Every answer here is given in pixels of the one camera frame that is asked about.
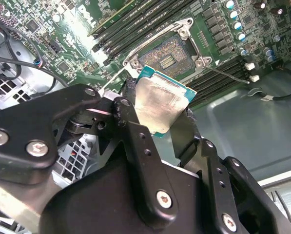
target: ram slot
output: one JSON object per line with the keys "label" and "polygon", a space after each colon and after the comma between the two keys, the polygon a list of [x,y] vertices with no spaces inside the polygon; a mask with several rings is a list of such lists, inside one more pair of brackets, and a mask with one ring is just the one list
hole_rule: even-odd
{"label": "ram slot", "polygon": [[145,14],[145,12],[151,8],[154,4],[161,0],[147,0],[143,2],[141,5],[137,6],[132,11],[128,12],[123,18],[114,23],[112,26],[107,28],[103,33],[98,36],[98,41],[100,44],[104,44],[107,40],[117,34],[120,30],[124,29],[128,24],[132,21],[136,20],[136,18]]}
{"label": "ram slot", "polygon": [[124,42],[119,43],[115,47],[106,48],[105,51],[109,54],[109,60],[112,60],[112,58],[119,55],[123,50],[130,47],[136,41],[139,41],[140,39],[144,38],[151,31],[156,30],[157,27],[160,28],[163,22],[167,22],[169,19],[173,18],[176,13],[181,12],[183,8],[185,8],[187,5],[189,5],[193,1],[195,0],[178,1],[176,4],[165,9],[157,17],[155,17],[154,19],[149,21],[147,24],[145,24],[142,28],[137,30],[135,34],[129,37],[128,40],[125,40]]}
{"label": "ram slot", "polygon": [[151,19],[155,18],[157,15],[159,15],[163,9],[166,8],[167,5],[170,5],[174,3],[177,0],[163,0],[151,7],[147,12],[145,12],[142,16],[137,18],[134,22],[129,24],[127,27],[125,27],[123,30],[120,31],[117,35],[115,35],[113,38],[109,39],[103,46],[105,48],[108,47],[114,47],[117,44],[122,42],[123,38],[127,38],[129,35],[135,33],[138,31],[139,28],[142,28],[147,22],[149,22]]}

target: chip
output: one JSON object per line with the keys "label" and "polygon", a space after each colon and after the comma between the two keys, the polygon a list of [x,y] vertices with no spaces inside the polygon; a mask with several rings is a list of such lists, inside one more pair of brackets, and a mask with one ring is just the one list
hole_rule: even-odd
{"label": "chip", "polygon": [[62,62],[58,65],[58,68],[64,73],[69,69],[69,66],[66,64],[66,62]]}
{"label": "chip", "polygon": [[27,23],[26,27],[33,33],[39,28],[38,24],[33,19]]}
{"label": "chip", "polygon": [[268,30],[269,28],[270,28],[270,24],[269,23],[263,25],[263,29],[264,30]]}
{"label": "chip", "polygon": [[251,21],[251,17],[250,16],[246,16],[243,18],[244,23],[249,23]]}
{"label": "chip", "polygon": [[209,29],[213,34],[217,33],[220,31],[219,25],[215,25],[214,27]]}

